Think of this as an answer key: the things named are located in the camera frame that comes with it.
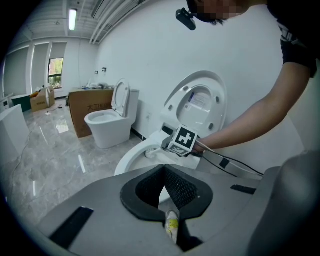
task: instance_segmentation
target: toilet lid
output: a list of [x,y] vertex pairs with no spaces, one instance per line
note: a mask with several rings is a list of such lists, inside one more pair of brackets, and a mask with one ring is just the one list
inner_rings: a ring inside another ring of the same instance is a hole
[[111,106],[120,116],[127,116],[127,103],[130,93],[129,83],[122,78],[115,86]]
[[161,111],[161,129],[184,125],[204,138],[219,131],[225,122],[227,89],[211,71],[198,71],[185,78],[170,94]]

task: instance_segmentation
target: black sleeve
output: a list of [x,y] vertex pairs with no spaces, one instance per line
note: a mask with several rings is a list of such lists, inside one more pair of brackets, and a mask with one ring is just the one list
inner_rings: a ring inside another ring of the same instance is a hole
[[307,48],[281,40],[281,50],[283,54],[283,64],[293,62],[306,66],[310,68],[310,77],[314,77],[317,71],[316,59]]

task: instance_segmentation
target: tile floor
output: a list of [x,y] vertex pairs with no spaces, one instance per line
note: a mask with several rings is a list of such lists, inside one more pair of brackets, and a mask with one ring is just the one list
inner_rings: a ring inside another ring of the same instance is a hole
[[131,134],[120,145],[100,149],[92,135],[78,138],[64,99],[45,110],[29,110],[24,117],[30,130],[28,143],[22,157],[1,166],[0,178],[8,203],[33,225],[87,185],[113,176],[120,159],[140,143]]

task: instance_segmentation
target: cardboard box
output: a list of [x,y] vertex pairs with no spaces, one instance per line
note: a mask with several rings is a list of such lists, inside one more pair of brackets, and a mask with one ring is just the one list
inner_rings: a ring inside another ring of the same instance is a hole
[[50,108],[55,102],[55,90],[52,86],[41,89],[36,97],[30,99],[32,112]]
[[82,89],[74,88],[69,93],[69,107],[70,113],[78,138],[83,138],[91,135],[91,130],[85,122],[87,114],[110,110],[112,96],[114,90],[111,89]]

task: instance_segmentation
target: window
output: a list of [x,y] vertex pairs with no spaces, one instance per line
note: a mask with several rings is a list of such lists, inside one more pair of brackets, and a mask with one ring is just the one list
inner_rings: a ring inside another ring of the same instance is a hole
[[64,58],[51,58],[49,60],[48,83],[53,89],[61,89],[62,66]]

